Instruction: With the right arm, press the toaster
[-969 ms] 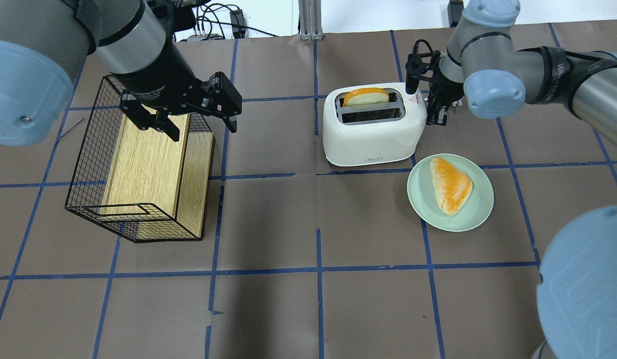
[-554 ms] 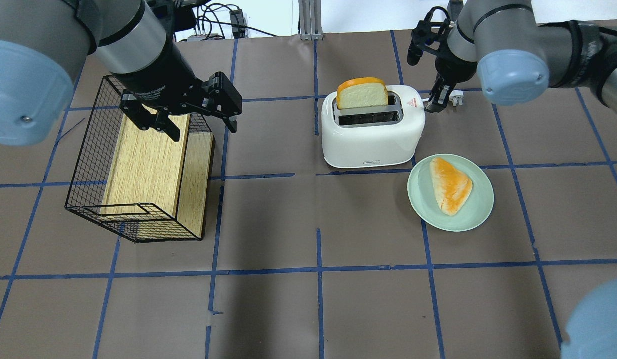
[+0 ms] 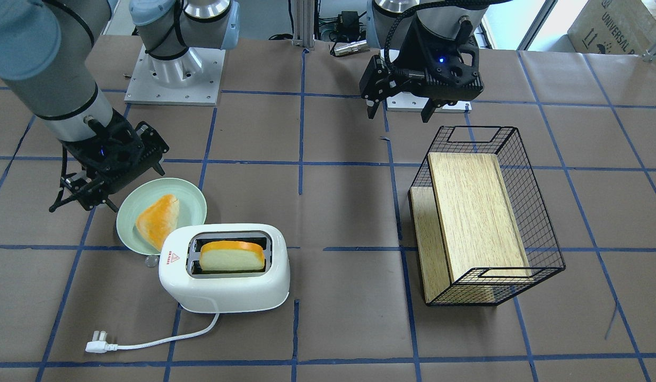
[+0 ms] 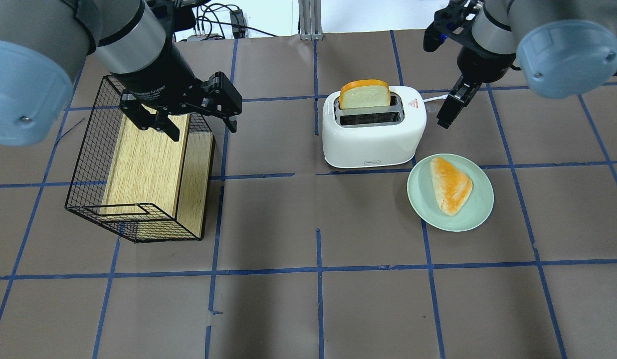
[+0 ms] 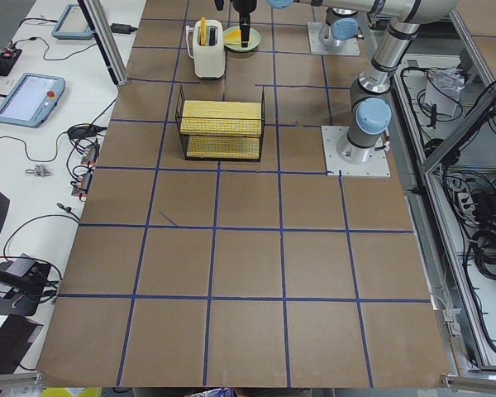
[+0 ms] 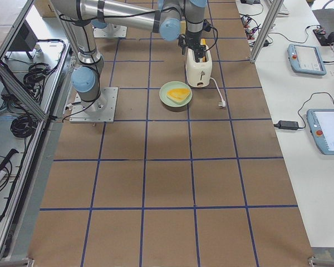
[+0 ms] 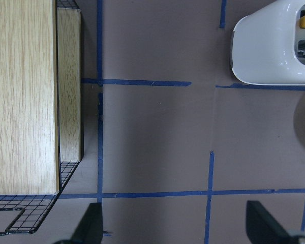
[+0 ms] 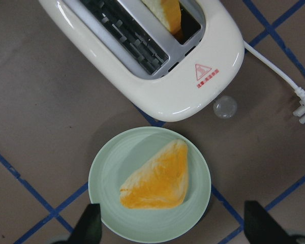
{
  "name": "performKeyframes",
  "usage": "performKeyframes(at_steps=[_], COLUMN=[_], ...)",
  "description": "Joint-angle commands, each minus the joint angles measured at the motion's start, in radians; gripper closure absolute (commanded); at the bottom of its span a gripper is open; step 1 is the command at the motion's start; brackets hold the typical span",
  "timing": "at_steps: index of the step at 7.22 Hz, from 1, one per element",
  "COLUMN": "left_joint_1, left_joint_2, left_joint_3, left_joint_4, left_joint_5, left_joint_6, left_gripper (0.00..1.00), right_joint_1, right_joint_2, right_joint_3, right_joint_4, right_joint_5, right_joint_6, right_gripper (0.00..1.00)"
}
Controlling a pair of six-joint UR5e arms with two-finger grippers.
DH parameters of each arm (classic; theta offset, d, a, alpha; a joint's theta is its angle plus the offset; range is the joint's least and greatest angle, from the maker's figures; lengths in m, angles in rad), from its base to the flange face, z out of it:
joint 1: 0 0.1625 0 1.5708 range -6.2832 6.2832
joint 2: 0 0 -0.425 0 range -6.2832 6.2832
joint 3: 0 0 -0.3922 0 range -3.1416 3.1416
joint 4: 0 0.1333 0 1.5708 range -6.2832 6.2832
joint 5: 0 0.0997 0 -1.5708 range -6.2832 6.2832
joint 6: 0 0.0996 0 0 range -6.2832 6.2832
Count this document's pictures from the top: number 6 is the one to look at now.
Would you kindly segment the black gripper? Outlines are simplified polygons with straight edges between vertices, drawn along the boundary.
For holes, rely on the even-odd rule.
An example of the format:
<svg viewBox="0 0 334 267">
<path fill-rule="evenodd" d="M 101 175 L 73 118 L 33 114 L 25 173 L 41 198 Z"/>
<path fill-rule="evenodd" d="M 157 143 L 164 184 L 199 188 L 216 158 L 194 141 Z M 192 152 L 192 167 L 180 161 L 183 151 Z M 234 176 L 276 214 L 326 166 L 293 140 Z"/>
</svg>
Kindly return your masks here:
<svg viewBox="0 0 334 267">
<path fill-rule="evenodd" d="M 206 46 L 202 46 L 200 39 L 202 36 L 202 31 L 191 32 L 186 31 L 186 34 L 180 34 L 178 37 L 178 46 L 181 48 L 181 53 L 184 55 L 187 45 L 188 48 L 194 51 L 195 62 L 205 62 L 206 61 Z"/>
</svg>

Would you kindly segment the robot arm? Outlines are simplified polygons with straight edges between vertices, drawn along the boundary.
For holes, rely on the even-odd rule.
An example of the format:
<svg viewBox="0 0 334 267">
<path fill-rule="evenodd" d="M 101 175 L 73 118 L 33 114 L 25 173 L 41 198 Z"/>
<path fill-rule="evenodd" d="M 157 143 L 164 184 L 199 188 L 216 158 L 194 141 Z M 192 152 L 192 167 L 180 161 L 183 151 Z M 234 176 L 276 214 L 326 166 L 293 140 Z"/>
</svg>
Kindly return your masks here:
<svg viewBox="0 0 334 267">
<path fill-rule="evenodd" d="M 101 95 L 102 55 L 94 30 L 114 34 L 121 28 L 137 28 L 159 34 L 165 41 L 177 40 L 183 51 L 190 50 L 195 61 L 207 53 L 202 43 L 206 1 L 159 1 L 156 9 L 120 1 L 52 1 L 58 18 L 71 26 L 82 70 L 74 71 L 72 84 L 81 102 L 91 105 Z"/>
</svg>

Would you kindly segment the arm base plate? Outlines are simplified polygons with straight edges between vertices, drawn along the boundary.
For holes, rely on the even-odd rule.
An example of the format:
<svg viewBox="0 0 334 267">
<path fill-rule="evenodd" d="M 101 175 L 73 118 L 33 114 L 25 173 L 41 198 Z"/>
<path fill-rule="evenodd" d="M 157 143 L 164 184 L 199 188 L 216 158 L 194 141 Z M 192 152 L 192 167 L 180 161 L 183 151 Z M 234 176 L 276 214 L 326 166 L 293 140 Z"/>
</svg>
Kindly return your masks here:
<svg viewBox="0 0 334 267">
<path fill-rule="evenodd" d="M 114 122 L 118 88 L 104 87 L 100 91 L 100 97 L 90 106 L 90 103 L 82 102 L 78 93 L 75 101 L 81 102 L 72 108 L 73 115 L 68 119 L 72 123 L 103 123 Z"/>
<path fill-rule="evenodd" d="M 97 39 L 119 39 L 125 38 L 127 34 L 127 27 L 115 24 L 108 24 L 105 28 L 94 29 L 94 37 Z"/>
</svg>

